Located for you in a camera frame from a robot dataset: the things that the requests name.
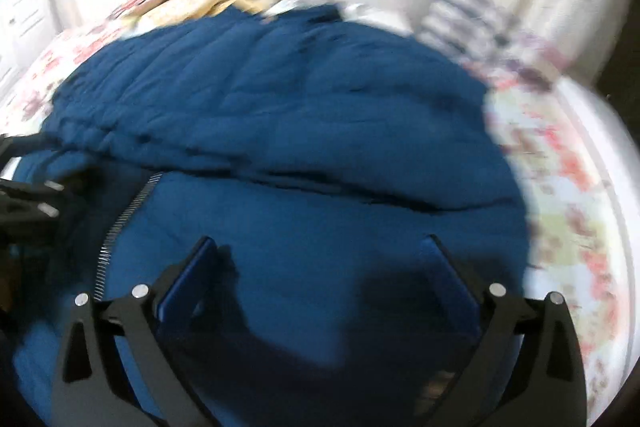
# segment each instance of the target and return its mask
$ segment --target blue comforter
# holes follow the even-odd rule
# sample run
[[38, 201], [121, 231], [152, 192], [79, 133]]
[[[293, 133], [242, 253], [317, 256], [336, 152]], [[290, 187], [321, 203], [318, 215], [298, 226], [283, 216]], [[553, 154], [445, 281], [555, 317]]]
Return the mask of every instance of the blue comforter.
[[[61, 149], [23, 159], [16, 178], [105, 156], [165, 172], [118, 238], [106, 298], [152, 282], [201, 235], [225, 247], [172, 347], [225, 427], [408, 425], [468, 347], [421, 272], [420, 240], [435, 233], [514, 291], [526, 265], [525, 207], [484, 95], [436, 51], [333, 7], [271, 22], [227, 9], [84, 63], [44, 126]], [[32, 308], [56, 311], [22, 319], [18, 384], [47, 420], [64, 309], [89, 283], [43, 284]]]

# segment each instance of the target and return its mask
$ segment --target door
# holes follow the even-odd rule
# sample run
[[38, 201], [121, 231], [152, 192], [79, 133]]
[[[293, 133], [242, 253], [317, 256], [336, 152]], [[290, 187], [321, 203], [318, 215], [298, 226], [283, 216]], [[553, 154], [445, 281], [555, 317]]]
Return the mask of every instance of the door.
[[7, 38], [6, 29], [0, 22], [0, 105], [19, 76], [20, 69], [15, 60], [14, 47], [11, 40]]
[[56, 36], [49, 0], [0, 0], [0, 18], [4, 40], [10, 42], [15, 63], [24, 72]]

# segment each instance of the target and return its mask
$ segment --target zipper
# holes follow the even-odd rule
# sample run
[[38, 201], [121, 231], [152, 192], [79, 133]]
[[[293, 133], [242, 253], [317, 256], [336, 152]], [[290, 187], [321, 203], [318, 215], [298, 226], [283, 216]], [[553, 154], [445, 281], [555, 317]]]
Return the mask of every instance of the zipper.
[[113, 223], [113, 226], [109, 229], [109, 232], [107, 232], [104, 242], [100, 247], [98, 267], [95, 271], [94, 299], [96, 301], [102, 301], [104, 298], [104, 289], [107, 283], [107, 269], [111, 264], [111, 253], [113, 252], [113, 246], [118, 236], [129, 222], [131, 216], [142, 206], [146, 198], [151, 195], [161, 177], [162, 172], [156, 172], [156, 174], [149, 178], [145, 186], [142, 187], [142, 190], [133, 198], [133, 201], [129, 203], [129, 206], [124, 209], [123, 213], [118, 216], [116, 222]]

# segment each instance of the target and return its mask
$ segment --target cabinet door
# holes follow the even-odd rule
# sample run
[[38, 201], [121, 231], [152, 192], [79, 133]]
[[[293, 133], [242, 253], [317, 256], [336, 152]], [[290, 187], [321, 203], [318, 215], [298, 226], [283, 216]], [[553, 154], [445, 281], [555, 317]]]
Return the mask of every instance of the cabinet door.
[[0, 17], [20, 69], [27, 69], [57, 31], [49, 0], [0, 0]]

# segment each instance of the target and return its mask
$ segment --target floral bedsheet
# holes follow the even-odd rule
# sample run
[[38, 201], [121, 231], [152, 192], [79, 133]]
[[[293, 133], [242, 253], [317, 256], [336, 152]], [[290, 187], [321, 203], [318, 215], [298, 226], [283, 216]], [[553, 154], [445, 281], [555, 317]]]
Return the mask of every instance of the floral bedsheet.
[[0, 101], [0, 133], [37, 133], [51, 111], [51, 98], [58, 86], [91, 55], [124, 35], [133, 23], [120, 19], [58, 34]]
[[623, 383], [630, 340], [629, 283], [607, 181], [552, 90], [507, 70], [487, 83], [486, 122], [529, 209], [532, 250], [525, 288], [567, 299], [580, 341], [589, 423]]

